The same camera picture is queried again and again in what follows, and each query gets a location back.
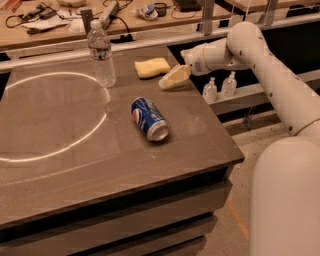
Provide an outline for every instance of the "pepsi can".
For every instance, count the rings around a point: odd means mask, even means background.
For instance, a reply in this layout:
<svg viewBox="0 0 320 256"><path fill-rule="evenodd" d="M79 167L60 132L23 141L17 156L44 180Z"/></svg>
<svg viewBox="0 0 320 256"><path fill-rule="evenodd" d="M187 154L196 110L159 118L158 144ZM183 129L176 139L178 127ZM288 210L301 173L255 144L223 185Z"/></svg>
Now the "pepsi can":
<svg viewBox="0 0 320 256"><path fill-rule="evenodd" d="M169 134L169 124L151 100L137 98L131 106L131 114L149 141L163 140Z"/></svg>

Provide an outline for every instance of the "floor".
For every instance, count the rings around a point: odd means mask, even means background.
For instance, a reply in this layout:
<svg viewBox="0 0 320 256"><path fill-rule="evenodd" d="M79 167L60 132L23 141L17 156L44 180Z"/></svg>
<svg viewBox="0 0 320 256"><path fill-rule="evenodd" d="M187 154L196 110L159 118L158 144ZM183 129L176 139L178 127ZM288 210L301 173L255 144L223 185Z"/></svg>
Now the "floor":
<svg viewBox="0 0 320 256"><path fill-rule="evenodd" d="M218 222L197 256L249 255L250 188L255 162L268 145L288 136L274 111L253 115L250 131L242 119L226 122L224 126L246 158L234 167L231 193L224 208L215 212Z"/></svg>

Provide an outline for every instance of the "table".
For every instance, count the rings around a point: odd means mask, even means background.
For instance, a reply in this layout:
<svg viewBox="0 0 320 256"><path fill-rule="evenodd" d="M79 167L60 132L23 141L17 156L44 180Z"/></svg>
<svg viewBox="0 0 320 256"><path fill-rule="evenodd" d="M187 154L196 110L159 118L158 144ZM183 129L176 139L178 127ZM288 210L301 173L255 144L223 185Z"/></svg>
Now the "table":
<svg viewBox="0 0 320 256"><path fill-rule="evenodd" d="M227 3L234 5L244 12L260 12L266 9L268 0L224 0ZM315 5L319 2L317 0L279 0L277 9L287 8L294 5Z"/></svg>
<svg viewBox="0 0 320 256"><path fill-rule="evenodd" d="M41 1L24 1L15 12L15 14L27 13L36 8L36 6L39 5L40 2ZM156 1L134 0L127 8L121 10L117 15L128 24L131 32L192 24L201 21L202 12L191 14L179 13L178 11L174 11L173 7L167 10L167 15L165 17L159 17L153 21L143 20L135 13L135 9L137 7L142 7L153 2ZM164 0L162 2L167 3L168 6L172 6L173 4L172 0ZM119 3L120 6L122 6L124 4L124 1L120 1ZM92 8L93 14L97 14L97 17L101 15L99 13L104 10L102 1L87 0L86 6ZM53 2L52 7L65 11L69 9L68 7L59 6L56 1ZM73 13L75 13L77 10L77 8L70 9ZM219 20L230 18L230 16L230 12L220 7L219 5L215 5L213 19ZM56 28L50 32L46 32L43 34L28 35L26 33L26 28L23 28L21 26L11 29L7 28L5 26L5 20L7 17L7 15L0 15L0 31L2 35L5 35L0 39L0 51L19 49L24 47L34 47L43 44L53 44L86 38L85 33L72 34L66 27ZM108 33L110 35L127 33L127 29L120 20L115 20L109 26Z"/></svg>
<svg viewBox="0 0 320 256"><path fill-rule="evenodd" d="M139 80L134 61L161 56L176 65L166 46L116 53L111 105L88 58L13 70L0 102L0 255L201 249L244 156L190 81ZM164 142L132 120L139 96L170 122Z"/></svg>

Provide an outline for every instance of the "small white bottle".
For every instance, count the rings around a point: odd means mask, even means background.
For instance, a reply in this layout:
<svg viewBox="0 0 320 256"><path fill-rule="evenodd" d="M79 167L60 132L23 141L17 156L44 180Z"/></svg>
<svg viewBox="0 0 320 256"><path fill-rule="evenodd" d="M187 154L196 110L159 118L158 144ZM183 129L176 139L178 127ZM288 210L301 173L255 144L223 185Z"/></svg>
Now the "small white bottle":
<svg viewBox="0 0 320 256"><path fill-rule="evenodd" d="M215 102L217 97L218 89L214 79L214 77L210 77L210 82L203 87L202 97L208 104Z"/></svg>
<svg viewBox="0 0 320 256"><path fill-rule="evenodd" d="M235 73L236 72L231 71L231 74L229 75L229 77L227 77L223 81L221 92L224 96L227 96L227 97L233 96L236 91L237 81L235 79Z"/></svg>

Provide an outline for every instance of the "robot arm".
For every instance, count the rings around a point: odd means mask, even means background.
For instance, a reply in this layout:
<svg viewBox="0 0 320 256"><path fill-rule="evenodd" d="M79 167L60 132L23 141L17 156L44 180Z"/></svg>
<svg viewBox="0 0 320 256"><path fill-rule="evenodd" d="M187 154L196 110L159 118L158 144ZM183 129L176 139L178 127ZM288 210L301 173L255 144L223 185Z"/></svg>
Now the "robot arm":
<svg viewBox="0 0 320 256"><path fill-rule="evenodd" d="M319 96L271 53L256 25L238 23L227 38L181 55L193 75L250 68L290 135L320 137Z"/></svg>
<svg viewBox="0 0 320 256"><path fill-rule="evenodd" d="M320 98L269 50L252 23L226 39L182 52L194 75L250 68L290 135L272 143L255 166L250 256L320 252Z"/></svg>

